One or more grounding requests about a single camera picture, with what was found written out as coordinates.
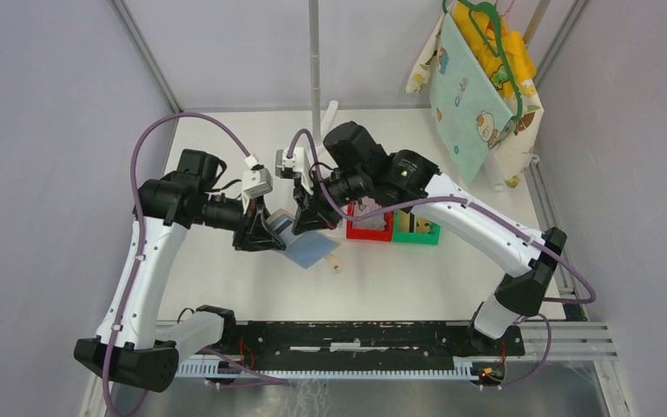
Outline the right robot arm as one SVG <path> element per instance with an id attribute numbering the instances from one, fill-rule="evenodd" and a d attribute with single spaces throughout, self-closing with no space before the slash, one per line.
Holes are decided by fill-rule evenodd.
<path id="1" fill-rule="evenodd" d="M 376 215 L 401 210 L 434 222 L 502 268 L 501 282 L 479 305 L 466 332 L 473 352 L 491 353 L 518 319 L 538 314 L 565 248 L 564 231 L 519 225 L 470 195 L 421 154 L 409 149 L 387 153 L 356 122 L 345 122 L 325 136 L 324 148 L 336 166 L 323 177 L 315 148 L 297 144 L 310 135 L 301 129 L 276 155 L 277 176 L 294 180 L 295 234 L 352 220 L 343 208 L 368 197 L 379 205 Z"/>

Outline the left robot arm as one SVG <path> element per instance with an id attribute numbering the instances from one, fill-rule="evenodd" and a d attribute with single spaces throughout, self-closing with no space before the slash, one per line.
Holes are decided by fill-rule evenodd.
<path id="1" fill-rule="evenodd" d="M 244 203 L 215 188 L 226 167 L 216 156 L 185 149 L 176 170 L 139 187 L 140 206 L 114 299 L 96 335 L 78 340 L 74 349 L 75 359 L 94 374 L 160 393 L 190 356 L 207 346 L 217 354 L 236 347 L 236 319 L 228 308 L 203 305 L 185 321 L 157 327 L 170 270 L 192 226 L 232 232 L 237 251 L 287 246 L 267 222 L 263 196 Z"/>

